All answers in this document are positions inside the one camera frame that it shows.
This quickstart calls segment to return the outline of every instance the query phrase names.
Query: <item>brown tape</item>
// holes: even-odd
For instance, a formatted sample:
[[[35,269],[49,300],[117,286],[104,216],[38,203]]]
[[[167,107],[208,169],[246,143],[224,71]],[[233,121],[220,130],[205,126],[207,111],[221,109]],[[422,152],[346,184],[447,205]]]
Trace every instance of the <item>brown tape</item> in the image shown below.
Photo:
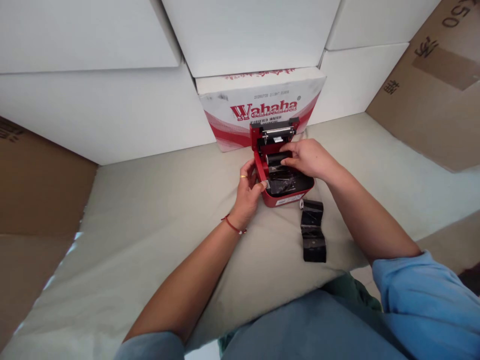
[[[480,81],[480,62],[435,48],[427,57],[418,56],[412,65],[461,91]]]

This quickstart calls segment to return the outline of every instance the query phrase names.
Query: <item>brown cardboard box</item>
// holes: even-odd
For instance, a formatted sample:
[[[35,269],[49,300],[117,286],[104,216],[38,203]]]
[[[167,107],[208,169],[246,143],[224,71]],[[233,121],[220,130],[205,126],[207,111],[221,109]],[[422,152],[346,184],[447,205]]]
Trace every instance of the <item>brown cardboard box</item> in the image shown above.
[[[452,172],[480,164],[480,1],[442,0],[366,112]]]
[[[0,352],[72,245],[98,165],[0,117]]]

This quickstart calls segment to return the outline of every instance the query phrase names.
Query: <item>finger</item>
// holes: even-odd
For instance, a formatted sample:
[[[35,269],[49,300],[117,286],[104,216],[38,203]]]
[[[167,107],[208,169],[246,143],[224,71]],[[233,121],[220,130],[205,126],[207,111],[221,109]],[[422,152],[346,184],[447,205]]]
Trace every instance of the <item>finger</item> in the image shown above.
[[[280,161],[280,164],[298,169],[300,165],[300,159],[287,157],[287,158],[284,158],[282,161]]]
[[[238,184],[239,188],[247,189],[250,183],[249,171],[252,171],[254,168],[255,159],[248,160],[245,165],[240,169],[240,183]]]
[[[254,164],[255,164],[255,159],[250,159],[248,160],[245,165],[243,165],[240,169],[240,176],[241,175],[244,175],[244,176],[248,176],[249,175],[249,170],[254,168]]]
[[[262,181],[262,182],[259,182],[258,184],[255,184],[251,188],[251,193],[253,194],[254,199],[255,200],[258,199],[259,196],[260,196],[260,193],[262,191],[264,191],[266,188],[267,188],[267,182],[266,181]]]
[[[296,152],[297,153],[297,144],[298,142],[287,142],[285,145],[283,145],[281,148],[280,148],[280,151],[281,152],[284,152],[284,151],[291,151],[291,152]]]
[[[249,181],[250,189],[254,187],[256,180],[257,180],[257,174],[254,171],[252,171],[250,175],[250,181]]]

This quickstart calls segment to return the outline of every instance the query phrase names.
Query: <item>printer label sticker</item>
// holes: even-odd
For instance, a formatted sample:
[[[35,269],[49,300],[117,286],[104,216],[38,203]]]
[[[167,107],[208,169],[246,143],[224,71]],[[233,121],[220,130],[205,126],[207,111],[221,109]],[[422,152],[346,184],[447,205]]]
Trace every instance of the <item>printer label sticker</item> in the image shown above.
[[[305,194],[295,195],[295,196],[284,198],[282,200],[278,200],[276,202],[275,206],[282,205],[282,204],[285,204],[285,203],[291,203],[292,201],[296,201],[296,200],[300,200],[303,195],[305,195]]]

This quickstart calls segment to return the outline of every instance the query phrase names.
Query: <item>person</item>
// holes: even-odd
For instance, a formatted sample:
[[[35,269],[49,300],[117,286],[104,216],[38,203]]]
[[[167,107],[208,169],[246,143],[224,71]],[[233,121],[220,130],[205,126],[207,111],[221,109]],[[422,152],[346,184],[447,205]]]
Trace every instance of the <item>person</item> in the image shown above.
[[[421,251],[395,219],[318,142],[290,142],[282,161],[329,187],[343,220],[372,265],[384,312],[324,288],[238,329],[232,359],[480,359],[480,301]],[[228,215],[167,277],[126,335],[115,360],[183,359],[214,288],[255,215],[265,183],[254,161],[240,170]]]

